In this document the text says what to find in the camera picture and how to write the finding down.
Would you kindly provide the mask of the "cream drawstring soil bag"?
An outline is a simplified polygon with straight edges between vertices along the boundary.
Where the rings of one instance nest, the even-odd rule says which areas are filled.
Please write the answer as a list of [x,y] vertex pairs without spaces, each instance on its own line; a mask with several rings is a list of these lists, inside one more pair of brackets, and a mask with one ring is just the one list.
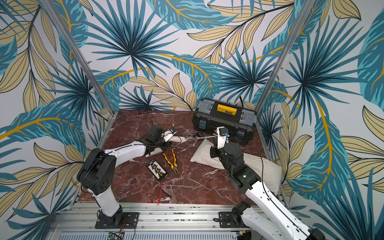
[[180,137],[179,139],[181,140],[182,143],[188,142],[188,141],[198,141],[198,140],[204,140],[204,139],[211,139],[215,138],[216,136],[204,136],[204,137],[195,137],[195,138],[185,138],[185,137]]

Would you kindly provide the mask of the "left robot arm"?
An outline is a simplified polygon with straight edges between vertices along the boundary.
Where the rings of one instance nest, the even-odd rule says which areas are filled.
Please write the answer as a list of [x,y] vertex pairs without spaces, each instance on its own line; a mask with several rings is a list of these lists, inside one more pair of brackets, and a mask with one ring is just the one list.
[[93,196],[99,206],[99,217],[107,226],[119,227],[124,223],[123,207],[112,190],[117,169],[134,159],[165,151],[176,133],[175,128],[165,130],[153,125],[147,134],[129,144],[108,150],[91,150],[78,171],[77,181]]

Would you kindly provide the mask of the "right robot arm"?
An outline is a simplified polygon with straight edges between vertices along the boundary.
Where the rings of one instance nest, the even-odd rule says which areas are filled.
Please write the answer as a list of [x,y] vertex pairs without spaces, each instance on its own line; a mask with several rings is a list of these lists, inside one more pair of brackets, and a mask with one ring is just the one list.
[[310,228],[277,200],[262,178],[244,162],[239,145],[218,140],[211,147],[211,156],[218,157],[233,185],[251,199],[269,217],[258,214],[249,204],[241,202],[232,209],[232,219],[267,240],[324,240],[317,228]]

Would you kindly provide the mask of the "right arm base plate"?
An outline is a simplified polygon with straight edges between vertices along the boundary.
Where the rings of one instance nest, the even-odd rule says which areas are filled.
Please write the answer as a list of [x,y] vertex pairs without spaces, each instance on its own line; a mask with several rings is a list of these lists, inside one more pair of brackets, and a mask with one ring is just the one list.
[[247,226],[241,220],[241,217],[233,212],[219,212],[217,222],[220,228],[246,228]]

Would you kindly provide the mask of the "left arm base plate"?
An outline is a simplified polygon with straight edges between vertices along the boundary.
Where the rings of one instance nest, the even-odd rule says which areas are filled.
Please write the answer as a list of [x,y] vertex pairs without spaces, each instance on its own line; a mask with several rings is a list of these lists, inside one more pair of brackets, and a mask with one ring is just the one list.
[[95,229],[135,229],[138,224],[140,213],[138,212],[122,212],[116,213],[112,217],[104,215],[98,211],[98,219]]

